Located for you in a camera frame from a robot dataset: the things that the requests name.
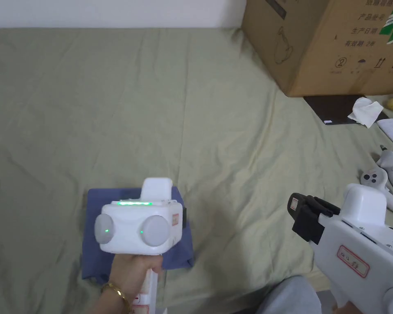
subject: cardboard box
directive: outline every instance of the cardboard box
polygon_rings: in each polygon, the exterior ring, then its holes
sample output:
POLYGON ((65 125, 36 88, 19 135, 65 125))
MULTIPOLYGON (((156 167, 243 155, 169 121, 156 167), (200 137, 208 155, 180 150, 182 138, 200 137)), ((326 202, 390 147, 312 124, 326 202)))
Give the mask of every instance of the cardboard box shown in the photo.
POLYGON ((247 0, 242 29, 287 96, 393 93, 393 0, 247 0))

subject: white tissue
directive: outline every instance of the white tissue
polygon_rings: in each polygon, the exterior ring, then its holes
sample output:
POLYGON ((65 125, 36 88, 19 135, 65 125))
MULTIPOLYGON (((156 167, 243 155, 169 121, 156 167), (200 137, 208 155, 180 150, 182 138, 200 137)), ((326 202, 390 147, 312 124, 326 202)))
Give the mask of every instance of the white tissue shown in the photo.
POLYGON ((361 97, 355 102, 352 108, 352 114, 348 118, 370 128, 382 110, 383 106, 378 102, 361 97))

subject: white wall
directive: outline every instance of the white wall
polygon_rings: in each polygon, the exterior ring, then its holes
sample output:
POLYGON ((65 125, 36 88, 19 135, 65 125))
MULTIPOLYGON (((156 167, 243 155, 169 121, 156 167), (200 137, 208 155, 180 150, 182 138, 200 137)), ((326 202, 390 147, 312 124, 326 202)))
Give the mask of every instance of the white wall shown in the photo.
POLYGON ((246 0, 0 0, 0 27, 239 27, 246 0))

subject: red label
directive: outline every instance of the red label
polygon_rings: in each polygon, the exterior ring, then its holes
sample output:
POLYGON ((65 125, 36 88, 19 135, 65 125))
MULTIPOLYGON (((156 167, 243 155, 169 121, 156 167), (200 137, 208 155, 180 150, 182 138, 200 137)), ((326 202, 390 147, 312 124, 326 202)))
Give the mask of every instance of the red label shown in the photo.
POLYGON ((176 226, 179 223, 179 214, 176 213, 172 216, 172 226, 176 226))
POLYGON ((370 265, 364 262, 358 255, 353 251, 349 250, 345 246, 341 245, 338 249, 337 257, 347 264, 355 273, 360 277, 365 278, 370 271, 370 265))

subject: green led light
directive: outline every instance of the green led light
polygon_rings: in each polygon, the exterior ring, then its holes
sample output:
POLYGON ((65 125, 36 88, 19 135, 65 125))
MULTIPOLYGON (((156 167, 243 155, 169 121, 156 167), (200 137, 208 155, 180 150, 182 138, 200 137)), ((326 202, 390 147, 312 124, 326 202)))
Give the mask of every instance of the green led light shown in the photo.
POLYGON ((149 202, 131 202, 130 200, 122 200, 117 204, 118 205, 153 205, 153 203, 149 203, 149 202))

